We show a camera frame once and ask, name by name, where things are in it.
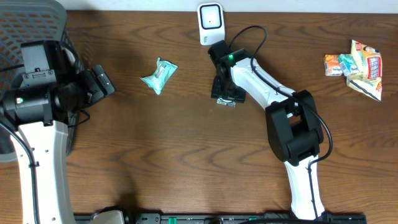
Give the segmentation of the teal snack packet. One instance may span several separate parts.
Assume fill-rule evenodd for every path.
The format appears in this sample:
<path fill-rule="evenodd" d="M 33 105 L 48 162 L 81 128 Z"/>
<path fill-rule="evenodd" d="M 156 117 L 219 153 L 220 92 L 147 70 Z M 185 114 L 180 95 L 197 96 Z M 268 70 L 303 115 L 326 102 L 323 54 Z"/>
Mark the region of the teal snack packet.
<path fill-rule="evenodd" d="M 141 77 L 141 80 L 160 95 L 168 79 L 176 72 L 178 66 L 160 57 L 156 61 L 157 68 L 152 75 Z"/>

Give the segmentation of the large white snack bag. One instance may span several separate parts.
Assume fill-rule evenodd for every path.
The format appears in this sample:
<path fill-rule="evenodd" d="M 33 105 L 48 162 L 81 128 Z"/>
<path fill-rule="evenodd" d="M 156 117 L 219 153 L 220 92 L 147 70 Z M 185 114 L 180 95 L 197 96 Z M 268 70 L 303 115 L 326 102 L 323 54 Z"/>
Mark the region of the large white snack bag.
<path fill-rule="evenodd" d="M 380 102 L 382 95 L 382 58 L 380 51 L 352 40 L 351 55 L 359 72 L 349 75 L 346 78 L 346 84 L 350 88 Z"/>

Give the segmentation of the orange small snack packet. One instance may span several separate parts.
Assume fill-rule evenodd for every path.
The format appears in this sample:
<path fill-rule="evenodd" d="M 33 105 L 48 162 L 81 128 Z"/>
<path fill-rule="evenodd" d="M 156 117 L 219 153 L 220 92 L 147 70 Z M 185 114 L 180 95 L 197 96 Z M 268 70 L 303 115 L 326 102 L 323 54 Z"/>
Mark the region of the orange small snack packet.
<path fill-rule="evenodd" d="M 323 58 L 325 75 L 328 77 L 341 76 L 343 71 L 338 61 L 339 55 L 325 55 Z"/>

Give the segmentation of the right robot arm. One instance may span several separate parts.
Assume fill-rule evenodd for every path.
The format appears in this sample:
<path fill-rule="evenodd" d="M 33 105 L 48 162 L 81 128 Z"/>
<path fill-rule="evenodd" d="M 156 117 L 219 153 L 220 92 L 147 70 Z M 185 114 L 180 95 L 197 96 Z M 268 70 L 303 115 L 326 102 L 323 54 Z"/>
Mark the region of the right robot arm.
<path fill-rule="evenodd" d="M 292 193 L 291 211 L 302 220 L 318 220 L 325 208 L 318 189 L 317 168 L 309 167 L 318 159 L 323 142 L 316 109 L 304 108 L 315 102 L 304 90 L 296 92 L 272 78 L 241 49 L 233 52 L 223 40 L 208 50 L 215 68 L 211 97 L 219 104 L 233 106 L 250 94 L 266 113 L 267 138 L 272 152 L 284 163 Z"/>

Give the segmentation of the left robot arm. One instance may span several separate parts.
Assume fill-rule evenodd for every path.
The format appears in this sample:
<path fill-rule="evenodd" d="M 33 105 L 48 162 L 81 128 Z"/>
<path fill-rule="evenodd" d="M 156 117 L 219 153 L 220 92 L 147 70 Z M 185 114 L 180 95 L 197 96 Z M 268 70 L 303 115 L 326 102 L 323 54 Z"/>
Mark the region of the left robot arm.
<path fill-rule="evenodd" d="M 6 91 L 1 115 L 17 155 L 23 223 L 76 223 L 67 175 L 69 117 L 116 91 L 100 65 L 78 71 L 68 45 L 40 40 L 21 45 L 24 72 Z"/>

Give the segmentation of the small teal tissue pack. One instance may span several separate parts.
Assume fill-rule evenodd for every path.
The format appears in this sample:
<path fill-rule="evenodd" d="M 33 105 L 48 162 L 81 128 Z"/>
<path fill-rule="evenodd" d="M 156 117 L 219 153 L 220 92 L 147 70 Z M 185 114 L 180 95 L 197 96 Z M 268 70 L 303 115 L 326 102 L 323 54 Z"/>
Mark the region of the small teal tissue pack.
<path fill-rule="evenodd" d="M 351 54 L 340 54 L 338 62 L 344 76 L 347 77 L 359 73 L 359 68 Z"/>

